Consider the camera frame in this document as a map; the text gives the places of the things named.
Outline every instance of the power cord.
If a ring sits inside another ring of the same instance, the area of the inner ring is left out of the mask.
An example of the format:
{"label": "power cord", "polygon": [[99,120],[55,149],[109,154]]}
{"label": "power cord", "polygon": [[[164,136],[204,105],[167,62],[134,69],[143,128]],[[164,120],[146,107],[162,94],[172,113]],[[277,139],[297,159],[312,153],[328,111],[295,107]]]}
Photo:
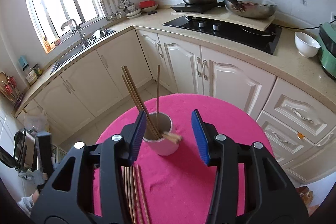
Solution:
{"label": "power cord", "polygon": [[[329,24],[332,24],[336,21],[336,16],[334,16],[334,19],[332,22],[329,22]],[[312,28],[292,28],[292,27],[286,27],[286,26],[281,26],[281,25],[278,25],[278,24],[274,24],[278,27],[283,27],[283,28],[287,28],[287,29],[294,29],[294,30],[312,30],[312,29],[318,29],[320,26],[318,27],[312,27]]]}

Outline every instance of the frying pan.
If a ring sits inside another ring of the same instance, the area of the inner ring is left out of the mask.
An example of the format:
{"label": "frying pan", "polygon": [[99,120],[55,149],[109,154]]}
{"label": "frying pan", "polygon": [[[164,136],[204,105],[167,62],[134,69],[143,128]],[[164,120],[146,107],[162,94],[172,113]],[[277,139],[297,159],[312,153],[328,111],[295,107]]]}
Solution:
{"label": "frying pan", "polygon": [[234,14],[254,19],[266,19],[274,15],[277,4],[270,0],[224,0]]}

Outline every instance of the kitchen sink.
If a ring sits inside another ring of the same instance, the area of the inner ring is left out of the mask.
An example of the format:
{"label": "kitchen sink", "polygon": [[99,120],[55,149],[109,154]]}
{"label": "kitchen sink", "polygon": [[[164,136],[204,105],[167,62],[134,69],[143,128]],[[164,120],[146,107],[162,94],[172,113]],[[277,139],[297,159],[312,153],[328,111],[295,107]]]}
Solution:
{"label": "kitchen sink", "polygon": [[115,32],[115,30],[103,30],[103,32],[105,32],[105,35],[103,37],[100,37],[100,39],[98,40],[91,40],[88,39],[88,45],[84,46],[83,44],[79,44],[76,47],[74,47],[73,49],[71,49],[70,51],[68,51],[66,54],[64,54],[60,59],[58,59],[56,61],[56,63],[54,64],[51,73],[54,73],[59,67],[61,67],[61,65],[63,65],[64,63],[66,63],[68,60],[70,60],[71,58],[73,58],[75,55],[79,54],[81,51],[83,51],[84,49],[86,49],[87,47],[89,47],[90,45],[100,41],[101,39],[103,39],[104,37],[106,37],[107,35],[110,35],[112,33]]}

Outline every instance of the person's hand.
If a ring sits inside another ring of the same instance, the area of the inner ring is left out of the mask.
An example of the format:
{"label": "person's hand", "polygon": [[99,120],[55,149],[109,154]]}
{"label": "person's hand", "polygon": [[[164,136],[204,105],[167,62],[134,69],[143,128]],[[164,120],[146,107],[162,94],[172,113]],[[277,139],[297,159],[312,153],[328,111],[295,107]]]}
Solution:
{"label": "person's hand", "polygon": [[33,194],[33,202],[36,203],[37,199],[39,198],[40,193],[36,190]]}

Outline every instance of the round table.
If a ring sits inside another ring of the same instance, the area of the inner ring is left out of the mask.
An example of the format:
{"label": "round table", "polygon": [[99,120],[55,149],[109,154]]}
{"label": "round table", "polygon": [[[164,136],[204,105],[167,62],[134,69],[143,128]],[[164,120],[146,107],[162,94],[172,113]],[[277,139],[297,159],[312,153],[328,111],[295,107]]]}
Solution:
{"label": "round table", "polygon": [[[156,111],[156,99],[145,103],[149,112]],[[225,101],[195,94],[172,94],[160,97],[160,112],[168,114],[177,134],[184,139],[178,150],[159,156],[142,142],[135,164],[142,170],[142,180],[152,224],[203,224],[206,221],[215,181],[216,167],[207,167],[200,159],[191,126],[191,113],[198,109],[204,122],[212,123],[218,133],[236,143],[251,145],[262,142],[273,154],[260,126],[245,112]],[[133,107],[118,117],[101,134],[102,143],[119,134],[124,125],[134,123],[139,111]],[[239,166],[237,215],[244,213],[245,180],[243,165]],[[94,211],[101,216],[99,170],[95,170]]]}

